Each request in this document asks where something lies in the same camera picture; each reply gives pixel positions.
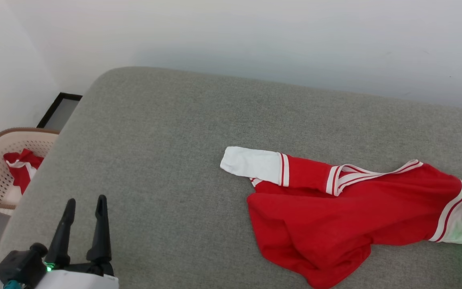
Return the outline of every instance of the laundry basket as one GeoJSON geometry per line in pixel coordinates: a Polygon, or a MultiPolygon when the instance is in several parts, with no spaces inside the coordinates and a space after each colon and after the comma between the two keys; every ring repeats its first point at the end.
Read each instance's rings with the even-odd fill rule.
{"type": "Polygon", "coordinates": [[[11,215],[21,193],[20,187],[13,185],[13,177],[8,170],[3,155],[10,152],[31,150],[36,156],[45,157],[59,132],[42,128],[11,128],[0,132],[0,212],[11,215]]]}

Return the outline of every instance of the white wall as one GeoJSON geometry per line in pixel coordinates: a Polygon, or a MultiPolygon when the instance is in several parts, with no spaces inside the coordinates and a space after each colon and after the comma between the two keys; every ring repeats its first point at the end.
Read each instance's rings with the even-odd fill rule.
{"type": "Polygon", "coordinates": [[[62,91],[110,68],[462,106],[462,0],[7,0],[62,91]]]}
{"type": "Polygon", "coordinates": [[[44,61],[0,0],[0,131],[35,127],[58,93],[44,61]]]}

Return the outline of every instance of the grey sofa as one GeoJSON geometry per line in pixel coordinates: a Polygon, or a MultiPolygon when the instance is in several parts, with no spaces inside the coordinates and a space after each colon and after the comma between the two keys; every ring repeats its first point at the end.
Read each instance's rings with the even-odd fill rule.
{"type": "MultiPolygon", "coordinates": [[[[0,260],[49,245],[77,200],[69,253],[90,248],[108,197],[121,288],[309,288],[255,243],[246,178],[227,146],[390,171],[420,159],[462,179],[462,109],[148,67],[105,73],[84,95],[15,210],[0,260]]],[[[374,246],[340,289],[462,288],[462,245],[374,246]]]]}

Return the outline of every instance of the white sleeve cuff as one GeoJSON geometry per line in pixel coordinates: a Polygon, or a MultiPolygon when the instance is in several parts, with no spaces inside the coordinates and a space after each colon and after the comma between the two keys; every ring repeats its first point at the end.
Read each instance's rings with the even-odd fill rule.
{"type": "Polygon", "coordinates": [[[282,156],[277,152],[227,147],[220,167],[233,175],[262,179],[280,185],[282,156]]]}

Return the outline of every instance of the clothing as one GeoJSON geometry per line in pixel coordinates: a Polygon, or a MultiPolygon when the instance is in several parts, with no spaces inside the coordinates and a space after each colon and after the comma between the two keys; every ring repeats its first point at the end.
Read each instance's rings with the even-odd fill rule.
{"type": "Polygon", "coordinates": [[[418,160],[390,173],[228,147],[221,168],[249,177],[247,198],[262,255],[327,289],[371,244],[462,244],[462,181],[418,160]]]}
{"type": "Polygon", "coordinates": [[[33,179],[37,169],[44,160],[43,157],[35,156],[28,149],[22,150],[21,153],[6,153],[3,155],[3,159],[14,178],[13,185],[20,187],[21,194],[24,194],[31,179],[33,179]]]}

